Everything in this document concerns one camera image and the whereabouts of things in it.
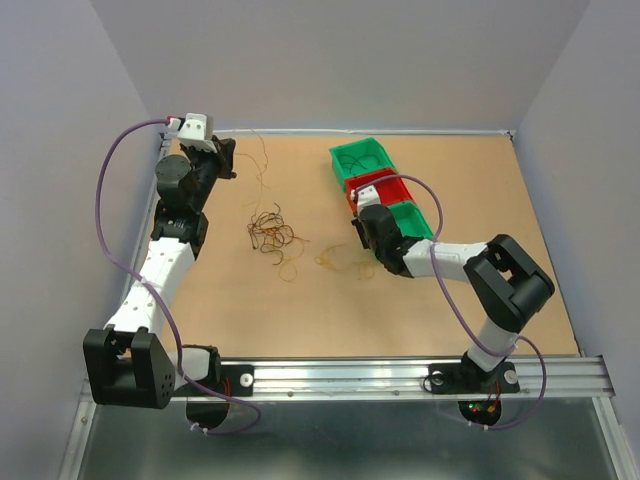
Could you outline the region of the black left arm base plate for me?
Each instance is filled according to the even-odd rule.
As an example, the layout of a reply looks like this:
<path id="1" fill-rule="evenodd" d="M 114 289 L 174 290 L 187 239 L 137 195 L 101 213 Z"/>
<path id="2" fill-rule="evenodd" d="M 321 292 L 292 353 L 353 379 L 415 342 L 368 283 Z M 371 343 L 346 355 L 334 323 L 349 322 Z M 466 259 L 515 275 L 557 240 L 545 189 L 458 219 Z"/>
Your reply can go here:
<path id="1" fill-rule="evenodd" d="M 255 369 L 251 364 L 227 365 L 221 367 L 220 380 L 209 375 L 198 383 L 205 387 L 233 397 L 251 397 L 253 395 L 253 378 Z"/>

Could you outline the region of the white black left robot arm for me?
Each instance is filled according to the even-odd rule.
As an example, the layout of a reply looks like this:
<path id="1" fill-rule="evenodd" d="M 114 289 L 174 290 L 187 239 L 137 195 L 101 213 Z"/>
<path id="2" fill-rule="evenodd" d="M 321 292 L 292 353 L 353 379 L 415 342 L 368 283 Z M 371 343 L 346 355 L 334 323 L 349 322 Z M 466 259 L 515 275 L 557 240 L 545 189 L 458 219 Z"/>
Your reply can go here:
<path id="1" fill-rule="evenodd" d="M 223 371 L 213 347 L 176 345 L 169 354 L 159 338 L 162 327 L 177 327 L 170 305 L 204 245 L 204 207 L 215 183 L 236 174 L 236 142 L 213 136 L 200 149 L 182 143 L 155 167 L 158 202 L 150 241 L 139 270 L 121 268 L 133 282 L 104 327 L 91 329 L 83 353 L 93 400 L 100 405 L 163 409 L 174 392 L 191 384 L 215 392 Z"/>

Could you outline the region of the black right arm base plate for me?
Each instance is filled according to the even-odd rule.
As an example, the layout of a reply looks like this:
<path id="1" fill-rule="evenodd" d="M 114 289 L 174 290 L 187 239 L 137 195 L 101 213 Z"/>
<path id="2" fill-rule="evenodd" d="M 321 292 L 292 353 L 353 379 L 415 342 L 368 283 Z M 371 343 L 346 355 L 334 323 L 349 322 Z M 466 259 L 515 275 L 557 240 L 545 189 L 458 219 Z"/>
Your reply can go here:
<path id="1" fill-rule="evenodd" d="M 422 380 L 426 392 L 434 395 L 488 395 L 489 393 L 515 394 L 520 392 L 514 364 L 502 362 L 491 372 L 474 364 L 433 363 L 428 366 Z"/>

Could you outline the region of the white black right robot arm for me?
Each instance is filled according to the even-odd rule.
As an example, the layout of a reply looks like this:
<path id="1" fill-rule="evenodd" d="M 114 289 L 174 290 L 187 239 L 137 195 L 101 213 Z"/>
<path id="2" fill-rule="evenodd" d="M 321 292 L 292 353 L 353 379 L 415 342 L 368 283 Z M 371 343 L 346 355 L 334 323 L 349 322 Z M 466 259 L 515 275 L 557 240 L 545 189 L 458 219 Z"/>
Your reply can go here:
<path id="1" fill-rule="evenodd" d="M 509 235 L 466 244 L 406 236 L 391 210 L 380 204 L 364 207 L 352 224 L 363 247 L 388 272 L 406 278 L 434 277 L 456 317 L 461 312 L 445 282 L 471 286 L 486 313 L 477 335 L 461 322 L 471 346 L 462 357 L 460 378 L 472 390 L 482 390 L 495 380 L 498 365 L 513 351 L 519 334 L 555 293 L 550 276 Z"/>

